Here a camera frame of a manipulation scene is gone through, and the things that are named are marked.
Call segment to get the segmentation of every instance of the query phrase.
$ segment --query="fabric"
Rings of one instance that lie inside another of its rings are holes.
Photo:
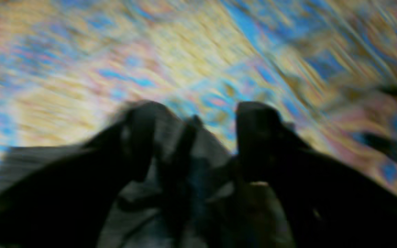
[[[85,140],[139,99],[199,114],[235,153],[253,100],[397,193],[397,164],[353,138],[397,139],[397,99],[368,94],[388,84],[397,1],[0,0],[0,158]]]

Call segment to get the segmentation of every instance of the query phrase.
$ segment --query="blue and yellow pattern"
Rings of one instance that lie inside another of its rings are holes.
[[[397,193],[397,164],[354,135],[397,139],[397,1],[0,0],[0,156],[97,132],[124,102],[198,114],[236,152],[256,100],[315,149]]]

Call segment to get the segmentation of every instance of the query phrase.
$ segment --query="blurred background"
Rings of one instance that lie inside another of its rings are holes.
[[[397,194],[397,0],[0,0],[0,157],[77,143],[126,102],[198,114],[236,152],[234,109],[276,107],[315,149]]]

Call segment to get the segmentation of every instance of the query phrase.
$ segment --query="mosaic surface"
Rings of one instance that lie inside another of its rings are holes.
[[[0,0],[0,157],[75,143],[124,102],[199,114],[236,152],[239,101],[397,193],[397,0]]]

